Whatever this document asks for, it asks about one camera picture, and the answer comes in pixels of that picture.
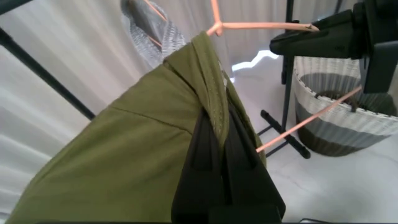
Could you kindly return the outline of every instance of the laundry basket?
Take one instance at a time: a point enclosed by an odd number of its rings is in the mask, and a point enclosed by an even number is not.
[[[361,83],[357,60],[295,57],[296,122],[300,123]],[[398,132],[398,78],[388,93],[359,92],[298,130],[309,149],[345,156]]]

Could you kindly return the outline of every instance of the olive green garment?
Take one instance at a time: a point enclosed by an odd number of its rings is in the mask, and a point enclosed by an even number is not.
[[[225,90],[224,77],[202,32],[103,110],[45,165],[7,223],[170,221],[202,107],[220,148],[228,133],[228,101],[253,143],[260,144],[229,81]]]

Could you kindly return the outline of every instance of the white backdrop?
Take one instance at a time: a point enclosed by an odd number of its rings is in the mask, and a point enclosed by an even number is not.
[[[210,0],[155,2],[186,41],[213,23]],[[296,0],[293,19],[328,16],[336,2]],[[342,9],[355,2],[343,1]],[[225,22],[285,20],[286,1],[219,0],[219,5]],[[34,0],[0,16],[0,26],[96,114],[149,70],[123,30],[116,0]],[[281,32],[226,30],[212,39],[233,76],[232,64],[251,61]],[[34,174],[89,121],[2,47],[0,68],[1,223]]]

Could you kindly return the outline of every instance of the woven basket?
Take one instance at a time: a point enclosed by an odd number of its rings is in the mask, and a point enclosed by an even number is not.
[[[348,59],[296,57],[294,77],[297,123],[361,83],[358,61]],[[396,77],[391,86],[398,84]],[[298,136],[315,152],[345,156],[398,132],[396,103],[398,91],[392,88],[388,93],[357,93],[300,128]]]

